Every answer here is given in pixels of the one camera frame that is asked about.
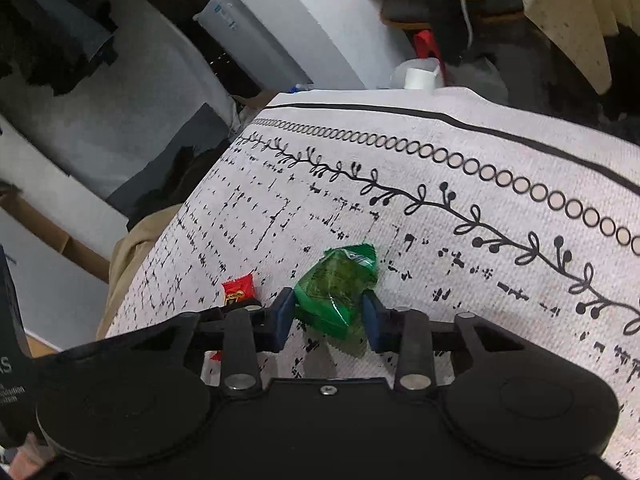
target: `screw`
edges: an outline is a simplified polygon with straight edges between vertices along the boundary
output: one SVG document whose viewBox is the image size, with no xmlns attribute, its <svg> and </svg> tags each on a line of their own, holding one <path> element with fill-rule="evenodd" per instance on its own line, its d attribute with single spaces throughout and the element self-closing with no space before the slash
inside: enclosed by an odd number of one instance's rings
<svg viewBox="0 0 640 480">
<path fill-rule="evenodd" d="M 338 388 L 329 386 L 328 384 L 320 387 L 320 393 L 326 396 L 332 396 L 338 393 Z"/>
<path fill-rule="evenodd" d="M 407 374 L 400 378 L 400 384 L 407 390 L 423 390 L 431 386 L 431 379 L 426 375 Z"/>
<path fill-rule="evenodd" d="M 225 384 L 231 390 L 248 390 L 255 386 L 255 378 L 249 374 L 233 374 L 225 379 Z"/>
</svg>

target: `black cloth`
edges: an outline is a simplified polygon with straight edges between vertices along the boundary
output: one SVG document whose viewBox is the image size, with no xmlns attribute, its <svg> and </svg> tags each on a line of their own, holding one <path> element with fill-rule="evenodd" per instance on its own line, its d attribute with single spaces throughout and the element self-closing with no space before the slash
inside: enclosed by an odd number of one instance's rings
<svg viewBox="0 0 640 480">
<path fill-rule="evenodd" d="M 457 66 L 466 50 L 467 31 L 460 0 L 422 0 L 428 7 L 430 28 L 442 60 Z"/>
<path fill-rule="evenodd" d="M 117 57 L 109 12 L 91 0 L 0 0 L 0 77 L 15 65 L 28 84 L 72 91 Z"/>
<path fill-rule="evenodd" d="M 171 171 L 162 186 L 136 201 L 133 214 L 127 223 L 127 231 L 131 232 L 143 218 L 185 202 L 228 147 L 229 142 L 225 139 L 212 150 L 196 156 L 191 146 L 184 146 L 178 150 Z"/>
</svg>

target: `black printed pattern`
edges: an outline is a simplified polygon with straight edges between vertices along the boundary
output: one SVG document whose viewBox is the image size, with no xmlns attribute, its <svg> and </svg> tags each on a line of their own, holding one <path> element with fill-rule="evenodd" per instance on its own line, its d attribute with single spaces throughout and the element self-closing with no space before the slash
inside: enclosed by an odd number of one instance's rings
<svg viewBox="0 0 640 480">
<path fill-rule="evenodd" d="M 393 106 L 380 106 L 380 105 L 363 105 L 363 104 L 345 104 L 345 103 L 285 103 L 281 105 L 270 105 L 265 108 L 265 110 L 275 110 L 277 108 L 301 108 L 306 110 L 353 110 L 353 111 L 362 111 L 362 112 L 376 112 L 382 114 L 393 114 L 393 115 L 402 115 L 406 117 L 418 117 L 421 119 L 430 119 L 434 121 L 440 121 L 445 124 L 449 124 L 454 128 L 458 128 L 460 130 L 466 130 L 468 132 L 475 132 L 478 134 L 483 134 L 490 137 L 496 137 L 497 139 L 507 140 L 509 142 L 515 142 L 517 144 L 527 146 L 528 148 L 535 150 L 540 153 L 545 153 L 546 155 L 551 155 L 562 160 L 567 160 L 573 164 L 577 164 L 587 170 L 594 171 L 595 173 L 599 173 L 605 178 L 608 178 L 610 181 L 615 182 L 619 186 L 628 189 L 630 192 L 634 193 L 636 196 L 640 196 L 640 185 L 635 182 L 629 180 L 624 175 L 616 173 L 611 168 L 607 166 L 603 166 L 597 162 L 593 162 L 592 160 L 586 160 L 584 158 L 580 158 L 573 153 L 566 152 L 565 150 L 561 150 L 556 146 L 551 146 L 549 144 L 545 144 L 544 142 L 540 142 L 539 140 L 531 139 L 530 137 L 523 137 L 517 134 L 512 134 L 510 132 L 504 132 L 501 130 L 496 130 L 495 128 L 487 128 L 485 126 L 479 126 L 478 124 L 469 124 L 464 121 L 460 121 L 450 115 L 447 115 L 442 112 L 431 112 L 427 110 L 416 110 L 414 108 L 396 108 Z"/>
<path fill-rule="evenodd" d="M 617 226 L 616 223 L 608 216 L 600 217 L 600 213 L 593 207 L 585 208 L 582 202 L 576 198 L 567 200 L 562 191 L 549 191 L 545 184 L 532 184 L 525 176 L 513 176 L 509 170 L 498 171 L 493 164 L 482 165 L 476 158 L 465 158 L 462 153 L 449 153 L 446 148 L 436 148 L 430 142 L 418 142 L 418 140 L 409 141 L 403 137 L 398 139 L 395 136 L 386 136 L 369 132 L 354 132 L 353 130 L 339 130 L 338 128 L 329 128 L 324 126 L 313 126 L 311 124 L 293 123 L 291 121 L 282 121 L 278 119 L 258 118 L 252 124 L 259 126 L 272 126 L 288 132 L 296 132 L 316 137 L 324 137 L 328 139 L 345 140 L 356 142 L 358 144 L 366 144 L 367 146 L 375 146 L 376 148 L 385 148 L 386 150 L 395 150 L 398 153 L 407 153 L 408 155 L 420 156 L 420 158 L 430 158 L 436 164 L 444 162 L 452 169 L 462 168 L 467 175 L 477 174 L 480 180 L 484 182 L 495 183 L 499 187 L 511 187 L 517 194 L 529 194 L 534 202 L 546 202 L 552 211 L 564 210 L 568 218 L 576 220 L 582 219 L 582 222 L 588 228 L 599 226 L 600 232 L 606 237 L 616 236 L 616 240 L 621 247 L 629 246 L 636 256 L 640 256 L 640 235 L 632 237 L 631 232 L 626 226 Z"/>
<path fill-rule="evenodd" d="M 369 205 L 371 206 L 377 203 L 388 206 L 392 200 L 403 198 L 408 202 L 403 210 L 407 216 L 413 215 L 422 207 L 433 207 L 446 211 L 461 222 L 453 229 L 455 235 L 467 235 L 471 231 L 488 233 L 484 236 L 474 237 L 472 240 L 473 247 L 481 248 L 487 246 L 491 253 L 498 253 L 500 249 L 504 247 L 513 248 L 518 252 L 518 255 L 514 259 L 515 265 L 526 266 L 535 260 L 541 260 L 547 267 L 572 282 L 567 290 L 569 294 L 579 296 L 585 292 L 590 292 L 594 296 L 594 299 L 588 302 L 579 301 L 575 307 L 575 311 L 578 314 L 584 314 L 586 309 L 590 308 L 591 317 L 597 319 L 603 310 L 610 307 L 628 310 L 633 314 L 634 318 L 625 325 L 623 335 L 631 336 L 640 332 L 640 308 L 631 306 L 628 303 L 612 300 L 598 292 L 592 284 L 594 268 L 591 262 L 584 264 L 581 275 L 569 272 L 567 265 L 573 260 L 573 254 L 570 250 L 563 249 L 564 238 L 557 236 L 554 239 L 556 254 L 553 258 L 546 256 L 540 251 L 540 240 L 533 231 L 527 235 L 526 244 L 511 240 L 497 228 L 481 221 L 481 210 L 478 205 L 473 204 L 471 206 L 469 209 L 470 216 L 466 216 L 455 210 L 452 207 L 452 202 L 456 199 L 456 193 L 449 189 L 447 182 L 440 184 L 441 200 L 435 202 L 433 200 L 427 200 L 428 189 L 425 184 L 419 184 L 415 193 L 393 186 L 385 186 L 380 182 L 380 176 L 376 168 L 370 170 L 369 176 L 361 176 L 362 165 L 357 162 L 343 164 L 342 161 L 339 160 L 335 163 L 335 167 L 331 167 L 322 162 L 322 155 L 316 154 L 316 149 L 311 146 L 307 147 L 305 153 L 297 152 L 297 154 L 293 154 L 287 151 L 288 143 L 281 145 L 281 138 L 276 137 L 274 139 L 263 140 L 262 136 L 257 135 L 255 132 L 248 137 L 239 137 L 239 143 L 251 143 L 252 149 L 260 147 L 262 152 L 265 150 L 276 152 L 275 158 L 278 160 L 278 164 L 286 165 L 288 168 L 293 168 L 298 164 L 307 164 L 310 166 L 309 173 L 317 178 L 322 178 L 326 174 L 330 175 L 329 182 L 334 182 L 342 176 L 353 182 L 361 182 L 364 186 L 360 189 L 360 195 L 373 195 L 369 200 Z"/>
</svg>

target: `green candy wrapper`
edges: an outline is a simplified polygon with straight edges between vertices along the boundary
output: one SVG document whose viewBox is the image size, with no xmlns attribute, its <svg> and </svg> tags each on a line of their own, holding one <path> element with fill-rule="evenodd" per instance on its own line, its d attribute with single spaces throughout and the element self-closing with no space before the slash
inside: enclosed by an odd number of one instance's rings
<svg viewBox="0 0 640 480">
<path fill-rule="evenodd" d="M 360 318 L 358 302 L 378 282 L 372 245 L 329 249 L 296 283 L 296 318 L 327 335 L 345 339 Z"/>
</svg>

